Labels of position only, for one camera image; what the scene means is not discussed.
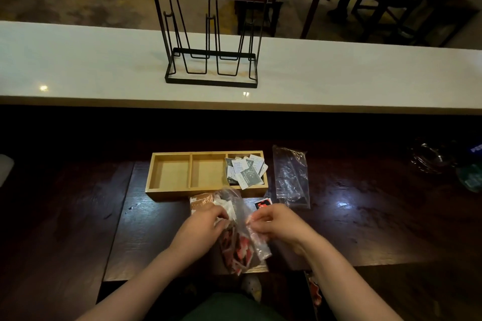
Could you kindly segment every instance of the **plastic bag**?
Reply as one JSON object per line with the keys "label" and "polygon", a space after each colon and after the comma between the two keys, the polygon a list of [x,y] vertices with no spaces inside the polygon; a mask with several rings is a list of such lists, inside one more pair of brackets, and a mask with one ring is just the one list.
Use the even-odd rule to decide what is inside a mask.
{"label": "plastic bag", "polygon": [[219,237],[223,259],[231,273],[240,275],[271,256],[268,244],[246,225],[252,210],[238,190],[225,187],[214,193],[191,197],[191,212],[208,202],[223,206],[231,220],[231,225]]}
{"label": "plastic bag", "polygon": [[273,145],[276,198],[290,208],[310,209],[306,152]]}

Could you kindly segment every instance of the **green clothing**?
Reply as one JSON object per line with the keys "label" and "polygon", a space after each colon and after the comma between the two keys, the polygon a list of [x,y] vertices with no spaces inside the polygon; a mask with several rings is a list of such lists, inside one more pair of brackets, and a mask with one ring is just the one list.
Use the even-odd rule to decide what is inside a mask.
{"label": "green clothing", "polygon": [[182,321],[286,321],[272,309],[242,294],[214,293]]}

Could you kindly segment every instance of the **white countertop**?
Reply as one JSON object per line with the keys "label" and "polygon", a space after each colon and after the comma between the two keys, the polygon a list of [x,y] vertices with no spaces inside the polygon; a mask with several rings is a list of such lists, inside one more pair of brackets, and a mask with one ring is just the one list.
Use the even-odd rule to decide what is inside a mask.
{"label": "white countertop", "polygon": [[263,37],[256,89],[167,84],[166,68],[160,31],[0,21],[2,104],[482,113],[476,50]]}

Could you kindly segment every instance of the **hand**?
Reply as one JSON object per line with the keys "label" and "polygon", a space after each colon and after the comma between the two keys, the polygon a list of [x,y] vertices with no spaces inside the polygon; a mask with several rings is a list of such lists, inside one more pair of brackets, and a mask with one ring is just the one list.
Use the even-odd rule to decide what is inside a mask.
{"label": "hand", "polygon": [[284,204],[261,207],[248,219],[251,229],[268,239],[281,239],[293,250],[304,255],[303,244],[317,233],[300,216]]}
{"label": "hand", "polygon": [[[225,218],[216,226],[216,218]],[[228,226],[226,210],[209,203],[191,215],[177,231],[169,249],[179,254],[186,266],[202,257],[214,245],[221,232]]]}

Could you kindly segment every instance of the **person's left hand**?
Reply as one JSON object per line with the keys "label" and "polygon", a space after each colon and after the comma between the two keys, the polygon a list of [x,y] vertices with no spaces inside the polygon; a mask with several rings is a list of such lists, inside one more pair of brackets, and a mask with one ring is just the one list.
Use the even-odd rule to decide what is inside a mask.
{"label": "person's left hand", "polygon": [[[216,226],[216,218],[225,218]],[[202,257],[214,245],[223,230],[229,225],[226,210],[209,203],[191,215],[174,236],[169,249],[178,253],[186,266]]]}

